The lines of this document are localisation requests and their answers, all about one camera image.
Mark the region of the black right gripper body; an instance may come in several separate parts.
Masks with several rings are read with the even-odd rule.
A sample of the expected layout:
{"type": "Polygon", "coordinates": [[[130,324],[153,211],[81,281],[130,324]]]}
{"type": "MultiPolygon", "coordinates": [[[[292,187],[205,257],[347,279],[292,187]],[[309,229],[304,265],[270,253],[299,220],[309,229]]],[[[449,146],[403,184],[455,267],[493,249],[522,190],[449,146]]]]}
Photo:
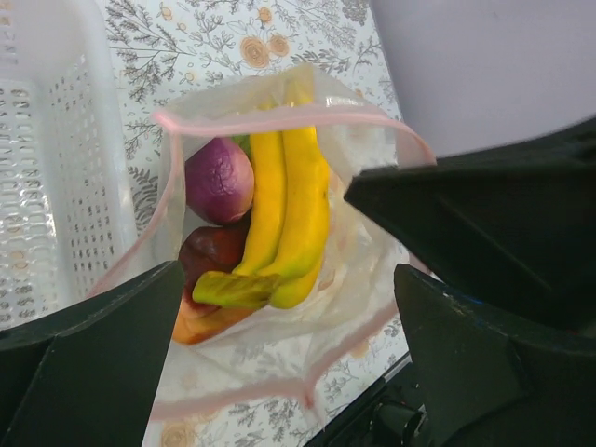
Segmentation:
{"type": "Polygon", "coordinates": [[[306,445],[427,446],[427,412],[411,356],[399,358],[306,445]]]}

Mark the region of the purple onion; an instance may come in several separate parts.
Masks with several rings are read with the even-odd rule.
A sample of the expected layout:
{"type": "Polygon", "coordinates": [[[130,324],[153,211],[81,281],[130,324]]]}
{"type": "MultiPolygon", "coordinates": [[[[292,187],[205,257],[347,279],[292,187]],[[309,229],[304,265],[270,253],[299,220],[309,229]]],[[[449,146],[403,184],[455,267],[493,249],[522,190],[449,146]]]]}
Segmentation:
{"type": "Polygon", "coordinates": [[[224,225],[251,207],[251,162],[230,138],[215,138],[185,162],[186,205],[204,221],[224,225]]]}

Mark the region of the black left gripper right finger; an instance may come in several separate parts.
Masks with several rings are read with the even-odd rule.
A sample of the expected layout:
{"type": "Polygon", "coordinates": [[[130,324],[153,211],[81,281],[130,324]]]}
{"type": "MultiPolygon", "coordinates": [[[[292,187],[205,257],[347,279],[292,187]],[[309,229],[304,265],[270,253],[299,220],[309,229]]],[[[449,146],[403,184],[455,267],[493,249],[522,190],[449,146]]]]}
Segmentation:
{"type": "Polygon", "coordinates": [[[437,446],[592,446],[595,342],[407,265],[394,289],[437,446]]]}

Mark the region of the yellow banana bunch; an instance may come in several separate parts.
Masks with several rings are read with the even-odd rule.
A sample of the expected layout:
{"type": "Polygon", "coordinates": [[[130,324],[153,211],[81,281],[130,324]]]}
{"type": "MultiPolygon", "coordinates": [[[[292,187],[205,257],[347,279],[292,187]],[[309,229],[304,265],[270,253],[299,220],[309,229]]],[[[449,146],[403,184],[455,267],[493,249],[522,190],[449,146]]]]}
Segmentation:
{"type": "Polygon", "coordinates": [[[254,193],[243,258],[234,272],[275,277],[265,297],[289,309],[312,291],[330,232],[330,168],[314,127],[249,136],[254,193]]]}

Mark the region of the clear zip top bag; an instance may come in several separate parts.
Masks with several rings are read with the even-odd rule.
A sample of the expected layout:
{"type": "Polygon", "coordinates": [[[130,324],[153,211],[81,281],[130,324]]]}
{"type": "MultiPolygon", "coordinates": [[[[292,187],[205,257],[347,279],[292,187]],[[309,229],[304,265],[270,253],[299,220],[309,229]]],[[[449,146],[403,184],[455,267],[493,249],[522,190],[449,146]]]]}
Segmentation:
{"type": "Polygon", "coordinates": [[[188,93],[155,112],[164,131],[156,210],[137,241],[91,295],[173,260],[196,225],[185,207],[184,162],[214,137],[314,128],[331,170],[331,232],[322,270],[291,310],[266,307],[196,345],[173,343],[152,416],[168,419],[262,396],[318,404],[322,374],[396,314],[391,274],[406,250],[345,202],[363,169],[432,165],[436,158],[408,126],[310,64],[188,93]]]}

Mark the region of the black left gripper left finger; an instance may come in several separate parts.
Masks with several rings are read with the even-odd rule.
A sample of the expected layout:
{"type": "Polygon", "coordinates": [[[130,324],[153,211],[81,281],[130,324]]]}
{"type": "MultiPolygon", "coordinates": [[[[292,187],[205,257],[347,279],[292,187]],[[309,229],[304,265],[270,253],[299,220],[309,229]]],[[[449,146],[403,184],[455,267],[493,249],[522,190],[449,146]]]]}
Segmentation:
{"type": "Polygon", "coordinates": [[[183,284],[165,262],[3,331],[2,445],[141,445],[183,284]]]}

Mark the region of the green cabbage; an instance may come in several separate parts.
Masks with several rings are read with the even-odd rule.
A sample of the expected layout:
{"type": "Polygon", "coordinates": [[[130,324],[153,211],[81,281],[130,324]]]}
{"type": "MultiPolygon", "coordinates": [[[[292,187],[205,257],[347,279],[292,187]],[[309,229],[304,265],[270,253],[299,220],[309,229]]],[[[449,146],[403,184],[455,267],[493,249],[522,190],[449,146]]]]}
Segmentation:
{"type": "Polygon", "coordinates": [[[251,158],[251,142],[249,135],[235,135],[231,137],[231,140],[240,147],[248,158],[251,158]]]}

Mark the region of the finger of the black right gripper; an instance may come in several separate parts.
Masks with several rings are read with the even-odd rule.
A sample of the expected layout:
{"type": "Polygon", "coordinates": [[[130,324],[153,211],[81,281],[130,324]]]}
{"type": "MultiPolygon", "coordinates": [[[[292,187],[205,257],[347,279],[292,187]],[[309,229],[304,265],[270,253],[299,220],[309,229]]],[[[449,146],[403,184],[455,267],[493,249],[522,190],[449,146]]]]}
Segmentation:
{"type": "Polygon", "coordinates": [[[595,324],[595,122],[370,169],[345,200],[465,295],[559,329],[595,324]]]}

